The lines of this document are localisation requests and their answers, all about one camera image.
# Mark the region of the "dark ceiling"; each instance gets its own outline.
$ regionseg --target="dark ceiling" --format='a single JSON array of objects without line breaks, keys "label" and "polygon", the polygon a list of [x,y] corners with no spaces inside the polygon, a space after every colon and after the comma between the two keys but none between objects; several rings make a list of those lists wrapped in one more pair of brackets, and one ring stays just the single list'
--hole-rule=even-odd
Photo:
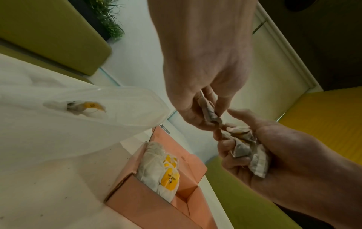
[{"label": "dark ceiling", "polygon": [[324,90],[362,86],[362,1],[317,0],[300,12],[259,2]]}]

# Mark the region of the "orange box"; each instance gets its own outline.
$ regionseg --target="orange box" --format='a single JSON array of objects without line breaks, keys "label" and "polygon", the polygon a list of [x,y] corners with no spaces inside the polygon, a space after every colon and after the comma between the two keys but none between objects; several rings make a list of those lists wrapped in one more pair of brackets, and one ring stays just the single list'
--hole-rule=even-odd
[{"label": "orange box", "polygon": [[206,166],[159,126],[153,131],[152,141],[162,144],[180,161],[180,185],[175,198],[167,202],[135,177],[148,144],[145,142],[119,174],[105,204],[143,229],[217,229],[198,186]]}]

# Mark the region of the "green plant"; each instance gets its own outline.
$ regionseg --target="green plant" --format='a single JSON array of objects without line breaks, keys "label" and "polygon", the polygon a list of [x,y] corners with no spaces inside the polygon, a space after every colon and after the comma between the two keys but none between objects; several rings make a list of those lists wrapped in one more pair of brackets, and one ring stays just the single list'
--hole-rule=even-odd
[{"label": "green plant", "polygon": [[118,40],[124,34],[123,29],[117,22],[118,19],[115,17],[118,15],[121,4],[117,4],[118,0],[84,0],[96,14],[98,20],[105,26],[109,35]]}]

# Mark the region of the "planter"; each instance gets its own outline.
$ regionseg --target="planter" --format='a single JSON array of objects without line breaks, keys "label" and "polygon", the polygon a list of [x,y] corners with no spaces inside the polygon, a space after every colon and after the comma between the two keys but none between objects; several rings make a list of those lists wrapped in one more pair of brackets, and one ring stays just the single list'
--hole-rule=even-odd
[{"label": "planter", "polygon": [[110,39],[110,35],[104,25],[98,20],[92,9],[83,0],[68,0],[73,7],[83,16],[83,18],[99,33],[105,40]]}]

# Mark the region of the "clear plastic bag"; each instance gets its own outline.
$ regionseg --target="clear plastic bag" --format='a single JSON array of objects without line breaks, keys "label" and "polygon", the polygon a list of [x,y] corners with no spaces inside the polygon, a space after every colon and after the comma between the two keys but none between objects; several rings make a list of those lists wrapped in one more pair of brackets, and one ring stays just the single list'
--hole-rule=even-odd
[{"label": "clear plastic bag", "polygon": [[[92,101],[106,115],[87,117],[47,106]],[[157,126],[167,105],[143,88],[0,85],[0,172],[92,153]]]}]

